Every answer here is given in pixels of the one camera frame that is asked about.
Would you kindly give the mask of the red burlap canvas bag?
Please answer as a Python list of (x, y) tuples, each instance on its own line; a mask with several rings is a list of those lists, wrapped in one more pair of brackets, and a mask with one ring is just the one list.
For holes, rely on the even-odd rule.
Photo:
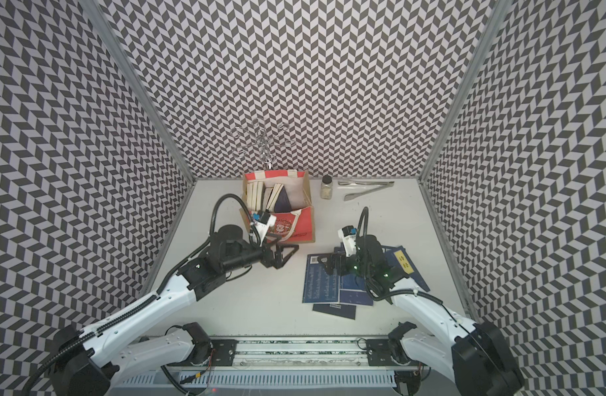
[(309, 174), (296, 170), (268, 170), (243, 176), (242, 199), (248, 211), (276, 217), (269, 232), (283, 241), (308, 244), (316, 240)]

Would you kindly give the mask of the blue book sideways yellow label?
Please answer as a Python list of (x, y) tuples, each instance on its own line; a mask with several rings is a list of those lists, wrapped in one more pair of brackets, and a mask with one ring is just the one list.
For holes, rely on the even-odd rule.
[(283, 184), (277, 183), (273, 187), (270, 188), (268, 195), (268, 203), (266, 205), (266, 211), (273, 212), (275, 211), (276, 204), (278, 202), (279, 196), (281, 195), (282, 189), (284, 188)]

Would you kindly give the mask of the brown black scroll book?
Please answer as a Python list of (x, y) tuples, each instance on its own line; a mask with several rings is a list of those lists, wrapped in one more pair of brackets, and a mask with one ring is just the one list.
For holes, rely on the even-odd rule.
[(273, 193), (272, 187), (267, 187), (263, 190), (263, 201), (262, 201), (262, 210), (263, 211), (268, 211), (272, 193)]

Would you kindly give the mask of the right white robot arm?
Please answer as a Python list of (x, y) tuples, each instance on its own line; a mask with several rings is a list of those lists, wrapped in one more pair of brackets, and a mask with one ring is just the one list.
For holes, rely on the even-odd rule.
[(393, 361), (418, 361), (452, 381), (462, 395), (516, 395), (525, 385), (519, 364), (501, 330), (450, 310), (406, 270), (409, 259), (392, 266), (368, 232), (369, 209), (357, 225), (339, 229), (344, 251), (325, 264), (328, 274), (353, 274), (374, 302), (387, 302), (413, 319), (387, 336)]

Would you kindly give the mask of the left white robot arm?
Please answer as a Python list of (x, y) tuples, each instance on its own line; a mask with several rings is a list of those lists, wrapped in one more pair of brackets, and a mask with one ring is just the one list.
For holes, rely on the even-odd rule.
[(173, 267), (157, 289), (80, 330), (67, 326), (53, 339), (53, 350), (22, 388), (29, 395), (42, 377), (49, 379), (58, 395), (105, 395), (113, 387), (154, 368), (192, 360), (211, 359), (209, 336), (198, 323), (187, 323), (174, 332), (140, 342), (138, 337), (171, 314), (193, 305), (227, 283), (229, 273), (250, 270), (260, 263), (280, 269), (290, 257), (285, 245), (272, 233), (277, 221), (270, 211), (252, 214), (236, 194), (225, 194), (216, 204), (232, 199), (250, 227), (216, 227), (212, 212), (207, 240)]

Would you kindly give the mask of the dark blue bottom book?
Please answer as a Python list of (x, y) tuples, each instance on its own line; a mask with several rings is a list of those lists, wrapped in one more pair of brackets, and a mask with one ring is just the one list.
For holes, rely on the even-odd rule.
[(315, 312), (355, 320), (357, 307), (355, 305), (314, 304)]

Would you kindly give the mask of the small glass jar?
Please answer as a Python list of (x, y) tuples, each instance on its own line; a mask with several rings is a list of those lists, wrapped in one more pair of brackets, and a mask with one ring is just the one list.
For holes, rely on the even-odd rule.
[(321, 179), (320, 197), (324, 200), (330, 200), (333, 196), (333, 178), (324, 175)]

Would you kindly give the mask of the blue book far right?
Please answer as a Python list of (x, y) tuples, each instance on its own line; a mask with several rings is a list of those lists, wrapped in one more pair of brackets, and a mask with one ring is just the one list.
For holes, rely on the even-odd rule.
[(413, 279), (422, 290), (426, 292), (431, 291), (404, 247), (383, 246), (382, 248), (387, 264), (391, 268), (392, 279), (399, 280), (401, 278), (410, 278)]

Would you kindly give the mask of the metal tongs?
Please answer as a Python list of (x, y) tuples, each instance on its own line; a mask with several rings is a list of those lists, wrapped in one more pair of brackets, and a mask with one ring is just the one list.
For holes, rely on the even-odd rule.
[(361, 196), (371, 194), (377, 191), (382, 191), (395, 186), (394, 181), (339, 181), (338, 187), (355, 189), (355, 192), (348, 193), (344, 196), (344, 201), (354, 201)]

